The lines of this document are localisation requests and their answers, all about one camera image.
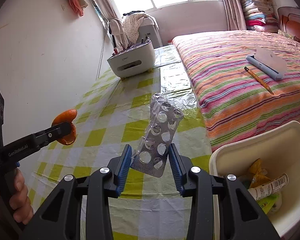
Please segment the green and white checkered tablecloth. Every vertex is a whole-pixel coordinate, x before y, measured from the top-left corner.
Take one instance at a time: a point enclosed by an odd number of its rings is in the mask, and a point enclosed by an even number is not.
[[[163,92],[185,114],[172,142],[180,154],[207,170],[210,141],[183,64],[165,65],[123,81],[108,69],[75,106],[78,116],[74,120],[74,144],[54,142],[41,150],[28,183],[34,210],[65,175],[88,176],[107,166],[111,158],[120,156],[126,144],[136,149],[149,123],[151,95],[158,92]],[[169,162],[161,178],[130,169],[121,197],[109,198],[109,205],[115,240],[186,237],[191,198],[180,197]],[[82,239],[85,211],[83,201]]]

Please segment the wooden headboard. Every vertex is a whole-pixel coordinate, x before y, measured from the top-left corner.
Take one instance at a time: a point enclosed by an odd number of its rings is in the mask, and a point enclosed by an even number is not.
[[[295,36],[300,42],[300,9],[280,7],[278,9],[281,30]]]

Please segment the yellow wrapper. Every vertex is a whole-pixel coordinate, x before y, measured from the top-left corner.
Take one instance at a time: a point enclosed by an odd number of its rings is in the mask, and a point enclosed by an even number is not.
[[[267,214],[277,201],[278,197],[279,194],[274,193],[268,197],[258,200],[257,203],[262,208],[263,212]]]
[[[249,168],[249,172],[254,174],[250,188],[258,187],[262,184],[266,184],[271,181],[267,176],[261,174],[261,159],[257,159],[253,165]]]

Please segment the pencil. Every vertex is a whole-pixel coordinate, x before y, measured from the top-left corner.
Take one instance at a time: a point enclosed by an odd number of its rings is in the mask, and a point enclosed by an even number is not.
[[[255,73],[253,73],[247,67],[244,67],[244,70],[247,71],[251,76],[253,76],[266,90],[268,90],[272,95],[274,95],[270,87],[261,78],[259,78]]]

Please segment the silver foil blister pack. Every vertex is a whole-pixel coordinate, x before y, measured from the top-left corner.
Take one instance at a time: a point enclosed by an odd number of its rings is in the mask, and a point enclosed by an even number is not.
[[[161,93],[154,94],[150,102],[150,123],[134,152],[131,168],[161,177],[167,163],[168,147],[183,116]]]

